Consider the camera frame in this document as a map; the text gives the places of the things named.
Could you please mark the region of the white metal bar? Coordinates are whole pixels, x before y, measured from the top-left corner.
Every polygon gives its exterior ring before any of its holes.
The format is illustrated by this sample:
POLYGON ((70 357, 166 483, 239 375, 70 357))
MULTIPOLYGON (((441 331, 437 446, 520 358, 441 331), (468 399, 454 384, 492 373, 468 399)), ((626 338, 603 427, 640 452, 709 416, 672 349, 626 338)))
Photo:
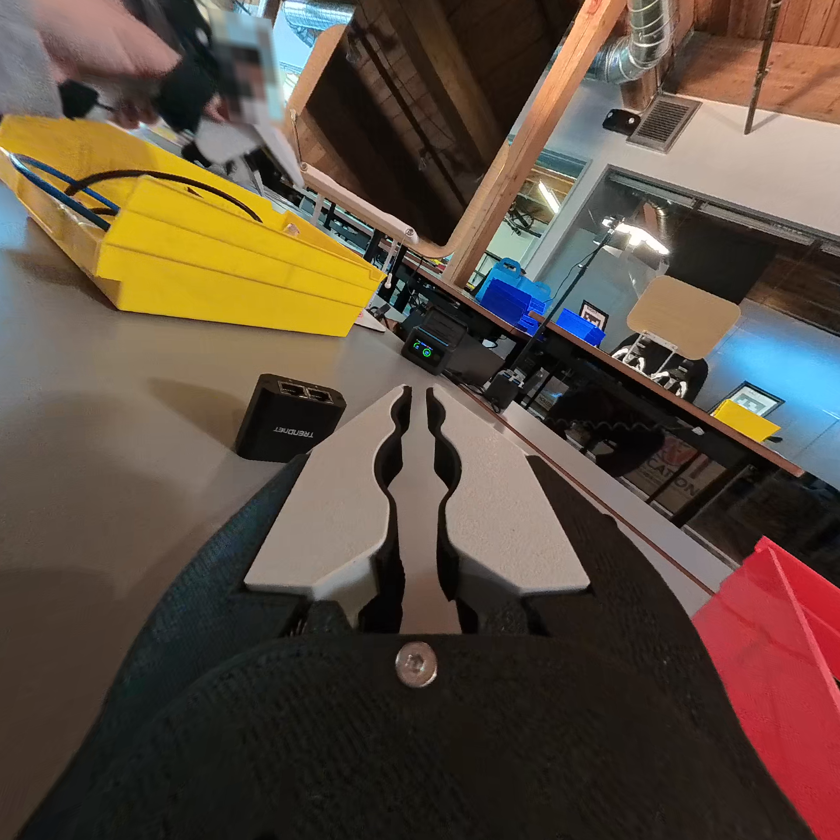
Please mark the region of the white metal bar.
POLYGON ((305 186, 320 198, 337 204, 371 228, 391 236, 399 245, 412 247, 419 244, 419 236, 412 226, 352 193, 319 169, 302 162, 300 172, 305 186))

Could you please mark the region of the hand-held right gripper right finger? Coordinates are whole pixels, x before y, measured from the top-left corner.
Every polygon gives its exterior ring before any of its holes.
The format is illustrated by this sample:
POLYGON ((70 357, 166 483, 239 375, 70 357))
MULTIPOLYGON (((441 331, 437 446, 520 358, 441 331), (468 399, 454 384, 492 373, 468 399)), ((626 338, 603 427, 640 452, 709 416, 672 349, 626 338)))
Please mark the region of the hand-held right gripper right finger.
POLYGON ((437 577, 463 634, 526 633, 524 601, 591 585, 526 453, 438 386, 426 391, 437 512, 437 577))

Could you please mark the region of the black power station green display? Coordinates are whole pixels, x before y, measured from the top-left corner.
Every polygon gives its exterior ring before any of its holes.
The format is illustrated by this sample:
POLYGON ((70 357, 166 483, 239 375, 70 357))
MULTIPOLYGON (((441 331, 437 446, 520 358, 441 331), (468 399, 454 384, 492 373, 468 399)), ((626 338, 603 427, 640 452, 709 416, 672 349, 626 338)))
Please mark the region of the black power station green display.
POLYGON ((430 308, 407 331, 400 355, 431 375, 441 375, 468 326, 440 308, 430 308))

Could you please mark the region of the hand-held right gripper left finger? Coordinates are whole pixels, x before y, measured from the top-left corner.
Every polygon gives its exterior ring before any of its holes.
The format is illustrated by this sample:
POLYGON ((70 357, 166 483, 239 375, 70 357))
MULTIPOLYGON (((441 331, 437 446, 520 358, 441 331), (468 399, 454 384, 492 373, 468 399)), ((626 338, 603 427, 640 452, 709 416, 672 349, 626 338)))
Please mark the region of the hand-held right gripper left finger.
POLYGON ((245 575, 253 592, 335 602, 353 627, 397 634, 405 571, 390 485, 412 388, 399 385, 315 447, 245 575))

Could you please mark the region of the large yellow plastic bin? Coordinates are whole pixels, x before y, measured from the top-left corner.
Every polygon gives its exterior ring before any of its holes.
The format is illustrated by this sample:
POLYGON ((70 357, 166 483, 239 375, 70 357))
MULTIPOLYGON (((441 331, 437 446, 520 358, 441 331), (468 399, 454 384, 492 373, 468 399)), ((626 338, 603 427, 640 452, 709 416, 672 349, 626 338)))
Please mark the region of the large yellow plastic bin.
POLYGON ((108 122, 5 117, 2 182, 118 310, 344 337, 383 271, 108 122))

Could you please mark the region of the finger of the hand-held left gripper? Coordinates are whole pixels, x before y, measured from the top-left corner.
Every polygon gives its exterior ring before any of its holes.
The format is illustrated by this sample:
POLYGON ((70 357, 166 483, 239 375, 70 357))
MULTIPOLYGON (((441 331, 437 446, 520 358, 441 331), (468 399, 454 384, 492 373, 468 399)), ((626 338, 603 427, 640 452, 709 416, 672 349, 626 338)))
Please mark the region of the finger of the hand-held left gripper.
POLYGON ((201 121, 193 141, 203 158, 219 165, 251 154, 263 145, 254 127, 235 122, 201 121))
POLYGON ((259 150, 295 188, 305 188, 298 156, 286 135, 273 124, 257 124, 253 130, 259 142, 259 150))

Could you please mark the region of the beige rounded chair back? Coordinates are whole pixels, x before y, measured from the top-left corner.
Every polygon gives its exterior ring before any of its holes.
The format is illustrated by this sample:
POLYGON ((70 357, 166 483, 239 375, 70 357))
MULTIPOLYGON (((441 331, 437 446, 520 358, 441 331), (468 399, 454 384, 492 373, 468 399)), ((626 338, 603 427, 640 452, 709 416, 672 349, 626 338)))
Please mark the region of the beige rounded chair back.
POLYGON ((670 276, 658 276, 627 314, 626 325, 685 359, 698 361, 708 357, 740 317, 738 304, 670 276))

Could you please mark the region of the small yellow bin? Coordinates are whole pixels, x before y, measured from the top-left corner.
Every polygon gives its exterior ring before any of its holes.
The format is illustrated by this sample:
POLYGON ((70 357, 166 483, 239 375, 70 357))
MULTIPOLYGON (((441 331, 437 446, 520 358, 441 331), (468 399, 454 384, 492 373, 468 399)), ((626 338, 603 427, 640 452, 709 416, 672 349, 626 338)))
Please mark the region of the small yellow bin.
POLYGON ((721 402, 711 416, 758 444, 777 438, 781 430, 766 417, 730 399, 721 402))

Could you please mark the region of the black box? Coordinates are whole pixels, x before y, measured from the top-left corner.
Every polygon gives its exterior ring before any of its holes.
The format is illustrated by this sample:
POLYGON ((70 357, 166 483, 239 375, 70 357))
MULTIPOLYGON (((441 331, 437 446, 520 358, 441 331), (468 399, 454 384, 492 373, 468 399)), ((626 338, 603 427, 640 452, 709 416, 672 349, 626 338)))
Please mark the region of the black box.
POLYGON ((483 387, 504 365, 496 351, 467 335, 449 357, 444 372, 464 384, 483 387))

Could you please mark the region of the long brown-edged desk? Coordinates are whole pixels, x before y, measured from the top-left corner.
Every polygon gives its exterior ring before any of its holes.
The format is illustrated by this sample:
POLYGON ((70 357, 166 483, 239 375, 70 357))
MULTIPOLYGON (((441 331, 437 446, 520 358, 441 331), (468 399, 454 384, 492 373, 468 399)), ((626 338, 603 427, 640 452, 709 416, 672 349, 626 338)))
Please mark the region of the long brown-edged desk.
POLYGON ((755 469, 761 476, 784 473, 795 480, 806 475, 802 467, 668 392, 554 322, 541 323, 536 336, 528 341, 518 340, 517 348, 517 355, 511 353, 507 357, 509 363, 520 365, 533 353, 544 354, 588 382, 605 388, 633 410, 654 419, 667 433, 723 468, 717 478, 670 517, 670 522, 680 529, 748 470, 755 469))

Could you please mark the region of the curved wooden beam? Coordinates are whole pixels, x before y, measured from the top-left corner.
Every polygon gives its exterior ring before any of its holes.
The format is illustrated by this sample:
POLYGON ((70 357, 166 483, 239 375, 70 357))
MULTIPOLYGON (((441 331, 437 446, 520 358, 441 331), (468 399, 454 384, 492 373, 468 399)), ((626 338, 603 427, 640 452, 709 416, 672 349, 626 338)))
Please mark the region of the curved wooden beam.
POLYGON ((446 291, 460 293, 466 287, 585 72, 625 10, 622 1, 583 2, 519 131, 511 143, 502 141, 448 242, 435 245, 422 239, 412 247, 424 257, 449 257, 439 278, 446 291))

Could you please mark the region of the small black device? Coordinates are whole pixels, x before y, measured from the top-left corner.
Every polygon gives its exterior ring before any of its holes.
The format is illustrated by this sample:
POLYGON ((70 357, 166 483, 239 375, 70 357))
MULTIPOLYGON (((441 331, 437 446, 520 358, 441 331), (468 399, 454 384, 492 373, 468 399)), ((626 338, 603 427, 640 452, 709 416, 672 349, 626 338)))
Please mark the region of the small black device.
POLYGON ((503 413, 519 395, 523 384, 523 376, 517 371, 499 371, 490 380, 483 391, 485 400, 494 412, 503 413))

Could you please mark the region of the single blue bin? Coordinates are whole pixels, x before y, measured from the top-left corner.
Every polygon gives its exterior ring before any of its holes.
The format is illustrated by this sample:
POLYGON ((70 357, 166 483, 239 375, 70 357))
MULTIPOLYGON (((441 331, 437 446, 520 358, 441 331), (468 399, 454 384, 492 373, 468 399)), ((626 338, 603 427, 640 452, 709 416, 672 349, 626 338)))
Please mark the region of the single blue bin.
POLYGON ((557 317, 555 324, 558 328, 566 331, 578 339, 599 348, 606 334, 595 323, 582 316, 564 309, 557 317))

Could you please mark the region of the black two-port network adapter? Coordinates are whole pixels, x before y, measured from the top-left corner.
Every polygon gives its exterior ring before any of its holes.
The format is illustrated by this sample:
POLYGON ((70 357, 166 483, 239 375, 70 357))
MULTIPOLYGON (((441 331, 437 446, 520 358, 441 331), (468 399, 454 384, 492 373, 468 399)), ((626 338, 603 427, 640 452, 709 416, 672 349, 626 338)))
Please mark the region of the black two-port network adapter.
POLYGON ((243 459, 286 464, 332 435, 346 409, 325 385, 261 374, 234 442, 243 459))

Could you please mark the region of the red plastic bin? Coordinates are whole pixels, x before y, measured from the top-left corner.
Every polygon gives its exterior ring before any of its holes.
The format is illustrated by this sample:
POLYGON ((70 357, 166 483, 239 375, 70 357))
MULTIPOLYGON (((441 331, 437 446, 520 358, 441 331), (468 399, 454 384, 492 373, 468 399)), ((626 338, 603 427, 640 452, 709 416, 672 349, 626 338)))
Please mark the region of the red plastic bin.
POLYGON ((762 537, 692 622, 777 785, 838 839, 838 588, 762 537))

